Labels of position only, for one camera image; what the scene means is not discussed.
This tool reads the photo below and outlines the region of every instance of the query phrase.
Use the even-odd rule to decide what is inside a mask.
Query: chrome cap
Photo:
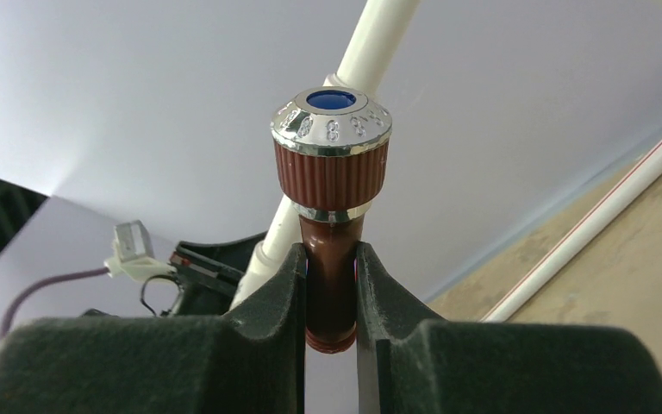
[[[343,157],[385,144],[392,117],[359,91],[323,86],[301,92],[278,109],[270,129],[280,146],[295,153]]]

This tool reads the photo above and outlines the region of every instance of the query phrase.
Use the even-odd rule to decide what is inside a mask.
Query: white rod
[[[339,70],[324,85],[337,85],[374,96],[420,0],[368,0]],[[286,196],[280,201],[265,240],[258,243],[237,286],[230,309],[265,284],[283,264],[290,246],[301,241],[298,213]]]
[[[482,319],[505,322],[662,174],[662,140]]]

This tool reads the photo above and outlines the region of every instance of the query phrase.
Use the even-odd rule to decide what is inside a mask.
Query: brown surface
[[[614,177],[610,184],[617,181]],[[481,317],[602,196],[603,185],[433,302]],[[513,322],[587,323],[635,333],[662,369],[662,177],[530,300]]]
[[[280,188],[304,207],[347,210],[371,201],[382,190],[389,142],[348,157],[312,157],[274,143]]]
[[[309,345],[331,354],[348,348],[356,327],[354,255],[364,217],[346,223],[319,223],[301,217],[309,257],[306,328]]]

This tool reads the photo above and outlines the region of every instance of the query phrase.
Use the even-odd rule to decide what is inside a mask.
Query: brown shaft
[[[309,345],[332,354],[349,348],[356,332],[356,278],[353,261],[364,216],[346,223],[301,217],[309,257],[306,327]]]

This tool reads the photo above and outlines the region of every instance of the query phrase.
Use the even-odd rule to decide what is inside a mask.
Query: white connector
[[[118,224],[115,233],[113,256],[105,261],[110,277],[125,273],[143,283],[152,276],[176,272],[176,267],[153,257],[151,236],[140,220]]]

